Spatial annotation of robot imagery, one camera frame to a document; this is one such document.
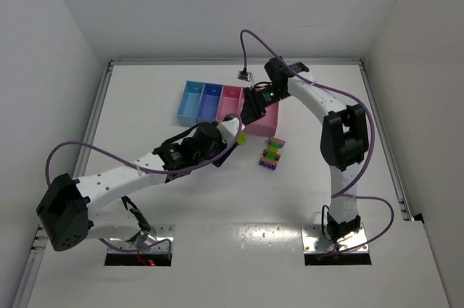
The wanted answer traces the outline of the lime green square lego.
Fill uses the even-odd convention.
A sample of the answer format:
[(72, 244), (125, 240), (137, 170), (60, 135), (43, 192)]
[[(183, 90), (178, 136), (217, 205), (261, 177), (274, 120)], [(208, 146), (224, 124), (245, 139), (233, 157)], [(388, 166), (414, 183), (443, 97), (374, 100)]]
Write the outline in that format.
[(245, 132), (242, 132), (240, 134), (240, 136), (238, 137), (237, 139), (237, 144), (242, 146), (244, 145), (245, 143), (247, 142), (247, 139), (246, 139), (246, 133)]

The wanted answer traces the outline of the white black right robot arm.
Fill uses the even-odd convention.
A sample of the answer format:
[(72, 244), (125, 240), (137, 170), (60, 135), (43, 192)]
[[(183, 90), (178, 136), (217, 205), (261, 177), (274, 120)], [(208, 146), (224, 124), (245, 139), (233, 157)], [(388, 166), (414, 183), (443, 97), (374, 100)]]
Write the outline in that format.
[(313, 80), (297, 75), (309, 68), (297, 62), (286, 67), (277, 58), (269, 59), (265, 71), (270, 79), (261, 88), (245, 88), (241, 119), (245, 126), (260, 120), (266, 109), (290, 96), (300, 100), (320, 121), (320, 151), (331, 172), (331, 203), (326, 233), (336, 242), (360, 229), (356, 176), (369, 149), (366, 111), (361, 104), (348, 105)]

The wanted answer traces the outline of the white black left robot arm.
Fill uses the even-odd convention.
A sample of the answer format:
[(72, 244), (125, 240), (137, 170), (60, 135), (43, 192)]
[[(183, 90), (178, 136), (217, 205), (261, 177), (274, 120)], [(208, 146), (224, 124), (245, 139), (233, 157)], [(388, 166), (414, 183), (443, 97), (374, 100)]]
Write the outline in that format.
[(127, 246), (121, 249), (123, 253), (148, 251), (159, 245), (159, 241), (149, 241), (152, 227), (129, 195), (210, 164), (221, 166), (244, 129), (237, 115), (223, 122), (201, 122), (133, 162), (96, 148), (121, 162), (106, 172), (78, 178), (67, 173), (47, 177), (48, 189), (36, 213), (53, 250), (67, 251), (86, 238), (98, 238), (104, 244), (111, 238), (124, 240)]

